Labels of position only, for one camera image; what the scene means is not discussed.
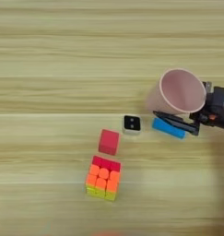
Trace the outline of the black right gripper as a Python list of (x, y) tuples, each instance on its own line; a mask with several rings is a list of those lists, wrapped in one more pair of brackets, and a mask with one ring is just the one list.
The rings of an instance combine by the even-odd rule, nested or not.
[(183, 118), (173, 114), (157, 111), (154, 111), (153, 113), (164, 122), (176, 128), (182, 129), (193, 136), (197, 136), (199, 134), (200, 124), (224, 129), (224, 112), (212, 112), (207, 106), (199, 112), (190, 114), (190, 119), (196, 122), (193, 124), (188, 124), (183, 120)]

